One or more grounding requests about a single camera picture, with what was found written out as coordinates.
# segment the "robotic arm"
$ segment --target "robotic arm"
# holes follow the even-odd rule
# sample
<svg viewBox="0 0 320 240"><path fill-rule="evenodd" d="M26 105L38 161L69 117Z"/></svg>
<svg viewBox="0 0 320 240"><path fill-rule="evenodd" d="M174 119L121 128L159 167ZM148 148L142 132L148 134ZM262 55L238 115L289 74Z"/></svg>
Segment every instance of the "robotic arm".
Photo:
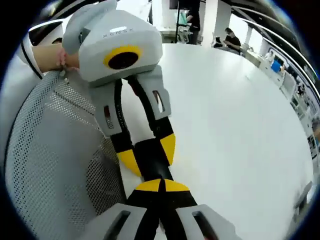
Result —
<svg viewBox="0 0 320 240"><path fill-rule="evenodd" d="M111 139L118 158L145 182L125 204L117 203L93 219L80 239L151 240L161 221L168 240L238 240L230 222L208 206L197 205L190 190L174 181L169 166L175 135L158 65L162 37L151 24L116 6L115 0L107 0L79 9L68 23L62 46L68 54L78 51L79 75L87 83L101 131ZM135 145L122 113L122 79L141 100L154 135Z"/></svg>

